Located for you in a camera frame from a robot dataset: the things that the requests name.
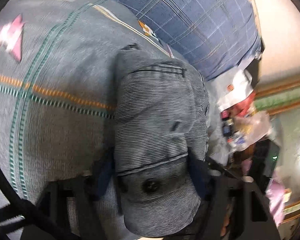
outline pink star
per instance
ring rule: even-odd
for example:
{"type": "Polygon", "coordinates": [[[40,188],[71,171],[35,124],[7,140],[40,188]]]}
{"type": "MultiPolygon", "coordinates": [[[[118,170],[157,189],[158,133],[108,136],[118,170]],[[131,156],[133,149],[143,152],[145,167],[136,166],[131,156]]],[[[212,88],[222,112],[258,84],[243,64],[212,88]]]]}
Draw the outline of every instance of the pink star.
{"type": "Polygon", "coordinates": [[[11,53],[17,61],[21,61],[22,48],[22,22],[21,14],[12,23],[8,23],[0,28],[0,46],[5,45],[6,51],[11,53]]]}

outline white wall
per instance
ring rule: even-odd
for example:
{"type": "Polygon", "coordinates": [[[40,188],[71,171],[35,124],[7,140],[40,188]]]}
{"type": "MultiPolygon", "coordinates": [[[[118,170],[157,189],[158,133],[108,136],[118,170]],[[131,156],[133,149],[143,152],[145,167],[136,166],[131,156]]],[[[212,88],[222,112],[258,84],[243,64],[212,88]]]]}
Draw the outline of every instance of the white wall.
{"type": "Polygon", "coordinates": [[[255,0],[266,49],[260,85],[300,73],[300,13],[290,0],[255,0]]]}

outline pink fabric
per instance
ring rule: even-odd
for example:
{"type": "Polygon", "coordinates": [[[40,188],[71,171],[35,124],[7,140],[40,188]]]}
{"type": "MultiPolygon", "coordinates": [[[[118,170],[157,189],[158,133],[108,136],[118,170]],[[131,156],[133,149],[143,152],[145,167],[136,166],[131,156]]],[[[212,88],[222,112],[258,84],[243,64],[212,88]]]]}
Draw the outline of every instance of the pink fabric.
{"type": "MultiPolygon", "coordinates": [[[[244,175],[248,174],[251,166],[251,159],[246,159],[241,163],[242,173],[244,175]]],[[[276,173],[273,174],[273,180],[268,186],[266,191],[266,197],[269,199],[269,209],[273,217],[273,220],[277,227],[281,224],[284,218],[284,185],[281,180],[277,177],[276,173]]]]}

